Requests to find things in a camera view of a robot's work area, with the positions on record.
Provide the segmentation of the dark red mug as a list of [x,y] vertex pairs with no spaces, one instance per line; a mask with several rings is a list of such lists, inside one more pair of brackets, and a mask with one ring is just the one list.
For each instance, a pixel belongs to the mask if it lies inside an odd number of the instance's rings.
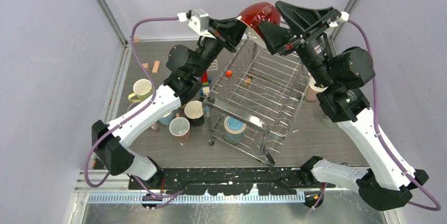
[[247,26],[245,34],[250,40],[262,48],[267,48],[258,25],[262,21],[280,25],[281,16],[274,5],[269,2],[260,2],[245,8],[236,19]]

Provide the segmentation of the pink faceted mug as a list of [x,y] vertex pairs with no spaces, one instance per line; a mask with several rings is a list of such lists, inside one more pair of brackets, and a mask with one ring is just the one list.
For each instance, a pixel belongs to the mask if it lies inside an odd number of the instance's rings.
[[305,100],[308,102],[318,102],[317,94],[322,93],[327,89],[327,87],[317,87],[316,81],[313,77],[309,79],[309,86],[306,90]]

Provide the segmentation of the black mug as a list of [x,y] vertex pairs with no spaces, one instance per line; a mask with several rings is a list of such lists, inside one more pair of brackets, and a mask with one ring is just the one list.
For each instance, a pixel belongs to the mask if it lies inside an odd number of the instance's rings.
[[184,114],[192,126],[202,126],[205,122],[201,101],[188,102],[184,107]]

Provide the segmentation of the blue butterfly mug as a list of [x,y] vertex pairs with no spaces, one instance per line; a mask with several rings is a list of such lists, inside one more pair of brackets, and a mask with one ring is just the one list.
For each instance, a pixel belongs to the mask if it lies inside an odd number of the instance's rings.
[[238,144],[244,138],[244,131],[247,125],[231,116],[226,116],[223,122],[224,125],[224,139],[230,144]]

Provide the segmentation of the pale yellow faceted mug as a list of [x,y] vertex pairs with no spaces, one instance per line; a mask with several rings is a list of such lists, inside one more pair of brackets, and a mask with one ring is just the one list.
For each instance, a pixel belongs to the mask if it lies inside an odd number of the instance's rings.
[[148,79],[139,79],[133,85],[133,92],[128,95],[132,103],[143,102],[153,95],[153,86]]

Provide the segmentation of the salmon pink mug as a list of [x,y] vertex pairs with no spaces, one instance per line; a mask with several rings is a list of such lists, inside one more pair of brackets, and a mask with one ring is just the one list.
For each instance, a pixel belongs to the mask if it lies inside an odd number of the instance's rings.
[[179,141],[186,141],[191,136],[191,125],[184,117],[177,117],[169,124],[170,133]]

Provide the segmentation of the light blue faceted mug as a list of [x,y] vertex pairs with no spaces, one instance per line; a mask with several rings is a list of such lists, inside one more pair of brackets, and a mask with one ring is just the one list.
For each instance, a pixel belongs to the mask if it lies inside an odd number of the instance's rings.
[[177,114],[176,111],[171,111],[170,113],[167,113],[164,116],[162,116],[158,120],[158,122],[164,126],[169,126],[172,120],[174,120],[177,117],[176,114]]

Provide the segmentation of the cream mug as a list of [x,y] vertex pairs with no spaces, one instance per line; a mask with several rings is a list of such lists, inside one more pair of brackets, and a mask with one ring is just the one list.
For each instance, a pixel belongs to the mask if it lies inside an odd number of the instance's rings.
[[323,114],[323,117],[322,117],[322,123],[323,123],[326,127],[328,127],[328,128],[337,128],[337,127],[338,127],[337,124],[334,123],[334,122],[330,119],[330,117],[327,116],[326,114]]

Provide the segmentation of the iridescent pink mug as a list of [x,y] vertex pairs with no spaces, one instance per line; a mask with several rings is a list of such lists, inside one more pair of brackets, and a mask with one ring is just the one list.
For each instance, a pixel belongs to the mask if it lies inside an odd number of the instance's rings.
[[158,125],[157,122],[155,122],[154,124],[152,124],[152,125],[150,126],[150,128],[153,129],[153,130],[155,130],[155,131],[157,131],[157,130],[159,130],[159,125]]

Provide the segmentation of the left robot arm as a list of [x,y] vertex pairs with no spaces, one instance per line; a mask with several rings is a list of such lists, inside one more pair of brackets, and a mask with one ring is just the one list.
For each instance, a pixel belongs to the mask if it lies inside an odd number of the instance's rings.
[[162,181],[157,166],[148,157],[130,150],[137,137],[162,116],[193,99],[202,88],[198,78],[209,68],[223,49],[236,50],[247,26],[239,18],[210,19],[210,37],[201,35],[197,48],[175,45],[168,53],[166,67],[170,75],[149,98],[128,113],[108,123],[98,120],[92,125],[92,151],[116,176],[127,173],[137,176],[149,189]]

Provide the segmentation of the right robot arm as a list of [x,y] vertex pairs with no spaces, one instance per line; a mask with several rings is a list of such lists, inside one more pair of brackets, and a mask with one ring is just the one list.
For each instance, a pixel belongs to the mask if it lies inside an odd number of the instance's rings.
[[324,114],[354,142],[368,163],[356,168],[314,156],[301,168],[307,187],[330,183],[359,194],[372,208],[385,211],[411,202],[411,191],[429,178],[424,170],[409,165],[378,125],[361,91],[375,77],[368,50],[355,46],[334,55],[326,30],[349,22],[349,14],[333,7],[310,9],[277,1],[275,8],[287,23],[281,27],[262,21],[258,28],[271,54],[297,53],[323,91],[317,94]]

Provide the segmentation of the red block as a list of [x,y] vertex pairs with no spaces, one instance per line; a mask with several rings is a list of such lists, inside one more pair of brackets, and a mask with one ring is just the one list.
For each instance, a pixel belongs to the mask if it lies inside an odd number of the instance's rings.
[[203,84],[208,84],[209,83],[209,77],[208,77],[208,73],[207,73],[207,71],[205,71],[204,73],[203,73],[203,75],[201,76],[201,82],[203,83]]

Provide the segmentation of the long wooden block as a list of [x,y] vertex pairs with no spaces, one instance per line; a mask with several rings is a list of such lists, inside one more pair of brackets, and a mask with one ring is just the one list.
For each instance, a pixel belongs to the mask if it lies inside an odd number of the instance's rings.
[[160,68],[160,61],[155,61],[152,68],[152,74],[158,74]]

